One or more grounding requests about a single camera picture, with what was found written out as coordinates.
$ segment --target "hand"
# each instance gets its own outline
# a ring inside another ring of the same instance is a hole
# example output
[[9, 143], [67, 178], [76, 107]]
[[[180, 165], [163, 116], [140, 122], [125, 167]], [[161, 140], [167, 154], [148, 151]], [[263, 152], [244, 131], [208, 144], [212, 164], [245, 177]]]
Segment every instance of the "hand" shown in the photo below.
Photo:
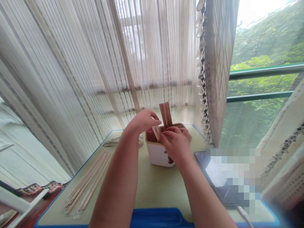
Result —
[[160, 125], [161, 123], [162, 122], [158, 119], [155, 112], [144, 109], [131, 120], [126, 128], [132, 129], [132, 131], [135, 131], [140, 135], [143, 131], [152, 132], [152, 127]]
[[168, 127], [167, 131], [161, 133], [161, 142], [175, 164], [180, 167], [183, 162], [192, 159], [190, 152], [190, 142], [192, 136], [185, 128]]

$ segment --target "railing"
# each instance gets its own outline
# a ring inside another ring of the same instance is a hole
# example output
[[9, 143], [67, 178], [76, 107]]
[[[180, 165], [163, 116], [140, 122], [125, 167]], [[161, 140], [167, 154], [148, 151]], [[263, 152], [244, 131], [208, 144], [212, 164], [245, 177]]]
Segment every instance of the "railing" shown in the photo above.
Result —
[[[268, 77], [268, 76], [282, 75], [282, 74], [302, 73], [302, 72], [304, 72], [304, 62], [296, 63], [296, 64], [280, 65], [280, 66], [270, 66], [270, 67], [231, 71], [229, 81]], [[284, 97], [290, 97], [292, 93], [293, 91], [285, 91], [285, 92], [227, 97], [227, 103], [271, 99], [271, 98], [284, 98]]]

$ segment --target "white container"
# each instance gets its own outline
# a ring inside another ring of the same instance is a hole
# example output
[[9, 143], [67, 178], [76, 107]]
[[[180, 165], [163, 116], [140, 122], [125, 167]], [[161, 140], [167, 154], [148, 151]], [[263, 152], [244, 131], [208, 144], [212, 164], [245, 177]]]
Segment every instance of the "white container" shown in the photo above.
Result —
[[[174, 127], [185, 128], [182, 123], [173, 124]], [[160, 127], [161, 132], [164, 132], [164, 126]], [[145, 132], [145, 140], [147, 143], [149, 160], [152, 165], [159, 165], [165, 167], [175, 166], [175, 162], [167, 154], [163, 144], [157, 142], [157, 139], [153, 132]]]

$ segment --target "charging cable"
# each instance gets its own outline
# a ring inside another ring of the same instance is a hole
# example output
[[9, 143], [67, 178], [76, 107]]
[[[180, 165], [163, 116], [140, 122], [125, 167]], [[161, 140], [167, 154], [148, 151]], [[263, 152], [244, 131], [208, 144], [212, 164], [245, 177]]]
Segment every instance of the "charging cable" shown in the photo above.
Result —
[[237, 210], [240, 213], [240, 215], [243, 217], [243, 219], [248, 223], [249, 227], [254, 228], [252, 223], [250, 222], [250, 218], [247, 211], [245, 211], [245, 209], [242, 208], [242, 206], [237, 206]]

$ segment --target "green foliage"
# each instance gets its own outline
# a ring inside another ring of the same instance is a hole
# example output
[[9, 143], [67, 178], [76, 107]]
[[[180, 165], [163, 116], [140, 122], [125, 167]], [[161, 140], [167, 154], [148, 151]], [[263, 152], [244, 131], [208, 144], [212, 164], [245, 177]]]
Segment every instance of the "green foliage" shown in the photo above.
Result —
[[[231, 66], [232, 70], [265, 67], [272, 60], [253, 57]], [[229, 82], [228, 97], [290, 90], [298, 74], [277, 75]], [[285, 98], [229, 103], [226, 106], [220, 147], [256, 148], [267, 133]]]
[[233, 49], [232, 64], [252, 57], [268, 56], [271, 65], [304, 61], [304, 0], [277, 10], [268, 17], [238, 29]]
[[[304, 62], [304, 0], [238, 27], [231, 71]], [[228, 97], [293, 90], [303, 74], [230, 81]], [[220, 147], [256, 148], [285, 98], [228, 103]]]

